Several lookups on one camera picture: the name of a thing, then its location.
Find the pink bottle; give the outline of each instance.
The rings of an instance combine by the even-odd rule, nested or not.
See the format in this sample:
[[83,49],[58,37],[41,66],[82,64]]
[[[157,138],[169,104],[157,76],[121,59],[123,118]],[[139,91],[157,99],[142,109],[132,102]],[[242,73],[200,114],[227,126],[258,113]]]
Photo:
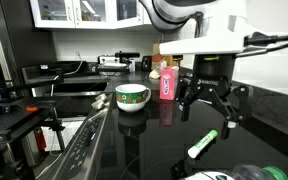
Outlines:
[[177,87],[178,70],[162,69],[160,74],[160,98],[174,100]]

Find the upper cabinet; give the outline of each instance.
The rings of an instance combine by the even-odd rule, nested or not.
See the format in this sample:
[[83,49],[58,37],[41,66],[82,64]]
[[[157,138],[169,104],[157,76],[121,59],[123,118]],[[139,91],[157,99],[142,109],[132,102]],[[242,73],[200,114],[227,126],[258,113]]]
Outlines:
[[35,27],[75,28],[72,0],[31,0]]
[[118,29],[144,24],[139,0],[30,0],[35,27]]

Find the bottle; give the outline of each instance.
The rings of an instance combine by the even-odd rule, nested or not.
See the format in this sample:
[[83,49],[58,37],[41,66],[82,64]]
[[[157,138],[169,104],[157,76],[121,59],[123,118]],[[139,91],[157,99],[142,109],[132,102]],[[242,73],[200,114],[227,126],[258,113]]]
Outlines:
[[285,173],[277,167],[263,169],[253,165],[239,165],[233,172],[204,171],[185,178],[185,180],[288,180]]

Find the white wall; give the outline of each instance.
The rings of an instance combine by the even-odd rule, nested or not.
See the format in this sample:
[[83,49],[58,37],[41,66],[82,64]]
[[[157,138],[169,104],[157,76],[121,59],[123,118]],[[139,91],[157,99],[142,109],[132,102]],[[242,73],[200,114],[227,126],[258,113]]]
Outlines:
[[83,60],[96,62],[99,55],[114,55],[116,52],[140,52],[141,57],[152,55],[152,44],[159,43],[162,36],[155,30],[89,30],[53,32],[58,60],[79,60],[75,51],[80,51]]
[[[249,0],[248,23],[263,32],[288,33],[288,0]],[[186,25],[182,38],[193,37],[192,25]],[[193,56],[187,55],[182,65],[193,67]],[[288,94],[288,49],[261,56],[237,59],[235,81]]]

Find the green marker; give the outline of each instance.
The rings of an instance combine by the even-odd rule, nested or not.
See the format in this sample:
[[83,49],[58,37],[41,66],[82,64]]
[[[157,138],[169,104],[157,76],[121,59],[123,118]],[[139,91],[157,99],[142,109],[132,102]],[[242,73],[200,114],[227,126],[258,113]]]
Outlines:
[[196,158],[196,156],[217,136],[217,131],[211,130],[203,139],[191,147],[187,153],[191,158]]

